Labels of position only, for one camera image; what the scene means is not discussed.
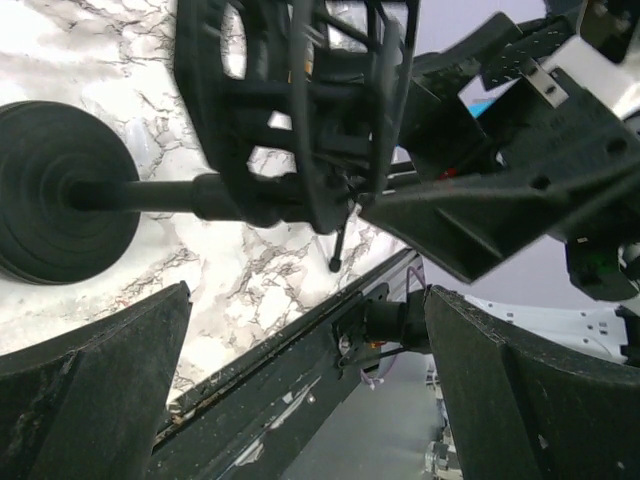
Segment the black round-base shock-mount stand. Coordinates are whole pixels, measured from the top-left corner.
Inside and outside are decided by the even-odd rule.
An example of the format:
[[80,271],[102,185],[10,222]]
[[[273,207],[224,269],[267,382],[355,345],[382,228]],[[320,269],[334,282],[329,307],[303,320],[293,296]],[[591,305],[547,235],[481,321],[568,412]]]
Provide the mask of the black round-base shock-mount stand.
[[181,1],[173,78],[207,171],[144,181],[121,138],[72,105],[1,109],[1,270],[68,285],[114,265],[150,213],[342,232],[388,187],[420,5],[365,26],[323,1]]

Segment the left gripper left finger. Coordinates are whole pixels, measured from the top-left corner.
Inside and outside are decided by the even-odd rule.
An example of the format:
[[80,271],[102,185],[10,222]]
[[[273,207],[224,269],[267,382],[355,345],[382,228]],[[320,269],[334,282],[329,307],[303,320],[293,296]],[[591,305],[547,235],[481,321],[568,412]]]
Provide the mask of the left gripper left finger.
[[2,478],[143,478],[190,313],[180,282],[2,356]]

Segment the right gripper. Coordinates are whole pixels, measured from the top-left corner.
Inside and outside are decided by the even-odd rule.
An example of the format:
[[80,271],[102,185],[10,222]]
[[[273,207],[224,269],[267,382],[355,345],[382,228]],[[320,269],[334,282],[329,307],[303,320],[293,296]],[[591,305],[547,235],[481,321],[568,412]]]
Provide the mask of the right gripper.
[[529,82],[573,35],[569,16],[495,15],[458,45],[415,58],[400,143],[419,184],[363,209],[464,283],[543,235],[639,237],[639,167],[620,120],[561,68],[551,105]]

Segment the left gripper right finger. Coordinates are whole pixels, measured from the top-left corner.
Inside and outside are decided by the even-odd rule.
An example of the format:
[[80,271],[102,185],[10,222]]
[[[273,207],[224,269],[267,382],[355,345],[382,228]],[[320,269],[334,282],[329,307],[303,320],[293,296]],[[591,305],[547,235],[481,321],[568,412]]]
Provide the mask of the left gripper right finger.
[[425,317],[464,478],[638,478],[637,368],[546,340],[440,286]]

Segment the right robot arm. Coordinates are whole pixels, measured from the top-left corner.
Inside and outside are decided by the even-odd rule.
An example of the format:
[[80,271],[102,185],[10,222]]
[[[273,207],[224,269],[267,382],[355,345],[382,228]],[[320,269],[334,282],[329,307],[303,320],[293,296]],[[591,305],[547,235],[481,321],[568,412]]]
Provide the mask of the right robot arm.
[[414,61],[399,144],[414,174],[362,217],[470,302],[616,363],[639,312],[639,97],[567,12],[496,13]]

